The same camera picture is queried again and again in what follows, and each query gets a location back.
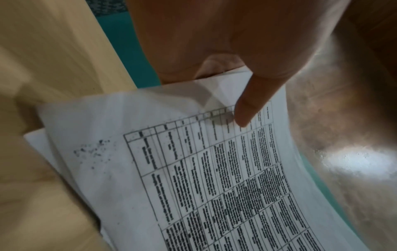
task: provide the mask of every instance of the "stack of papers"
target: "stack of papers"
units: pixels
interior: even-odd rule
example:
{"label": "stack of papers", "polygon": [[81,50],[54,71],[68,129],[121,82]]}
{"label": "stack of papers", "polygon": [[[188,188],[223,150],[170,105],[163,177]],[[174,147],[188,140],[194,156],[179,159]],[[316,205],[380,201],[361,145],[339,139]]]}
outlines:
{"label": "stack of papers", "polygon": [[285,88],[234,122],[251,74],[46,104],[25,137],[113,250],[368,250],[305,170]]}

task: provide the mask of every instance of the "hand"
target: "hand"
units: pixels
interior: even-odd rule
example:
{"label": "hand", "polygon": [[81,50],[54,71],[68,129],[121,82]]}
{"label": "hand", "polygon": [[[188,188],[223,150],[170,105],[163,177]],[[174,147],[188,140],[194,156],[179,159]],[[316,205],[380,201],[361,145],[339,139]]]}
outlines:
{"label": "hand", "polygon": [[246,64],[235,106],[244,127],[330,35],[349,0],[127,0],[136,34],[163,84]]}

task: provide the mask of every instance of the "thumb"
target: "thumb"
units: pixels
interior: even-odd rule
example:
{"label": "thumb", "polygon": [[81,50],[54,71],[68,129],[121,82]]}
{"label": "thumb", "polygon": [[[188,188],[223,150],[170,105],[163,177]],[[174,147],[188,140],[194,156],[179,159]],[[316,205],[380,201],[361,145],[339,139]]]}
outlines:
{"label": "thumb", "polygon": [[252,75],[234,109],[234,120],[246,127],[288,78],[268,79]]}

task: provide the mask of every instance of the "patterned fabric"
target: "patterned fabric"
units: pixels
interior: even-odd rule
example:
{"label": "patterned fabric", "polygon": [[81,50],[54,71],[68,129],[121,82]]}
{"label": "patterned fabric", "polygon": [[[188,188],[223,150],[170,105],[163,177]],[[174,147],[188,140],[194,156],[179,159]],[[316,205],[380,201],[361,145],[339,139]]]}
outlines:
{"label": "patterned fabric", "polygon": [[127,11],[124,0],[86,0],[96,17]]}

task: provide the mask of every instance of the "table grid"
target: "table grid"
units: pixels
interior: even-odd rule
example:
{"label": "table grid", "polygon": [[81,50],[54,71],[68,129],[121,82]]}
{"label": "table grid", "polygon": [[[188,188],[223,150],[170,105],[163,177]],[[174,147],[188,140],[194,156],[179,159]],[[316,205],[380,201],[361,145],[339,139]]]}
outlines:
{"label": "table grid", "polygon": [[[249,247],[258,251],[324,250],[301,214],[285,177],[275,139],[271,101],[250,122],[248,129],[233,122],[233,110],[234,107],[217,109],[124,135],[168,250],[247,251],[251,250]],[[196,127],[197,134],[194,134],[196,124],[199,130]],[[212,137],[207,132],[211,129]],[[236,146],[238,137],[245,146],[242,153]],[[194,172],[189,174],[193,165]],[[212,171],[211,177],[205,175],[204,169]],[[216,184],[216,187],[212,184],[211,191],[207,180],[210,178]],[[203,191],[197,198],[200,186]],[[234,203],[235,207],[226,208],[231,205],[228,203]],[[155,208],[160,205],[163,210],[156,212]],[[232,220],[238,220],[238,224],[232,224]]]}

